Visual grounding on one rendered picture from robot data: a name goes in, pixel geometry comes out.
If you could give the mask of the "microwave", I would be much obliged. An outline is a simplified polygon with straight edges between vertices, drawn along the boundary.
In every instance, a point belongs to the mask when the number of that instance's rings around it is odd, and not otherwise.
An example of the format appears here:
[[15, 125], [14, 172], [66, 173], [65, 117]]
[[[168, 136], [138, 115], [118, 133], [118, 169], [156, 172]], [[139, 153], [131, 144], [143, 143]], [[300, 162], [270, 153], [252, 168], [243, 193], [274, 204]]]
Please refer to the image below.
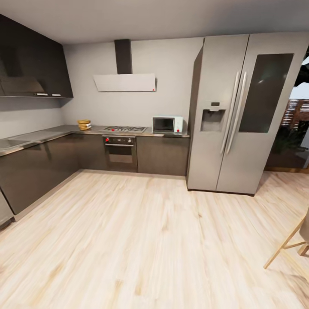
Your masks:
[[154, 115], [152, 117], [152, 131], [162, 133], [181, 133], [182, 115]]

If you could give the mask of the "popcorn bag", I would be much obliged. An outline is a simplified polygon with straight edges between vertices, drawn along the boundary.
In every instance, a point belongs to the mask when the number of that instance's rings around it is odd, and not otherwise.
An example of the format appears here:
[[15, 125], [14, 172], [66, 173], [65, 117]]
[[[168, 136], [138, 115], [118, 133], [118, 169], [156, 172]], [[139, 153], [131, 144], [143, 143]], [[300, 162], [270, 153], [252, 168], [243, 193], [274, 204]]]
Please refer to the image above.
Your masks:
[[80, 130], [89, 130], [91, 129], [90, 120], [78, 120], [79, 123], [79, 129]]

